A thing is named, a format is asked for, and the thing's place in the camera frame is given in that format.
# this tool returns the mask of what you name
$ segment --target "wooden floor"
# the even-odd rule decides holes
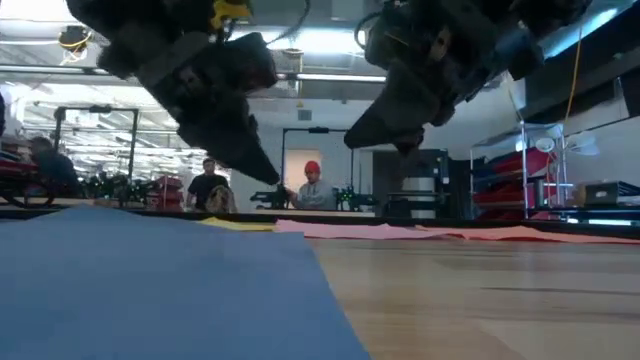
[[[311,241],[373,359],[640,359],[640,247]]]

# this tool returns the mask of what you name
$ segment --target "person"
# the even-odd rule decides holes
[[[287,190],[289,201],[300,210],[336,210],[336,196],[333,187],[320,179],[320,165],[309,161],[304,167],[307,183],[300,187],[298,193]]]
[[[53,185],[53,191],[57,195],[81,195],[78,174],[68,157],[58,153],[51,141],[45,137],[31,139],[30,145],[31,160],[38,165],[38,173]]]
[[[207,211],[207,200],[209,200],[209,194],[211,190],[217,186],[224,186],[229,188],[229,183],[224,176],[217,175],[215,173],[216,162],[213,159],[207,158],[202,162],[204,174],[196,176],[191,185],[189,185],[187,195],[187,208],[192,207],[193,199],[196,199],[194,208],[199,211]]]

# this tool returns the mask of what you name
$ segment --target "gray hoodie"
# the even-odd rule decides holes
[[[292,204],[300,210],[336,210],[336,196],[331,184],[318,180],[302,185]]]

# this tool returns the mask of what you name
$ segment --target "red cap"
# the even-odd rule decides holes
[[[304,166],[304,172],[320,173],[320,165],[315,161],[309,161],[307,162],[307,165]]]

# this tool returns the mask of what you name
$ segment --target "blue towel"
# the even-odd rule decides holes
[[[369,359],[300,234],[78,208],[0,223],[0,359]]]

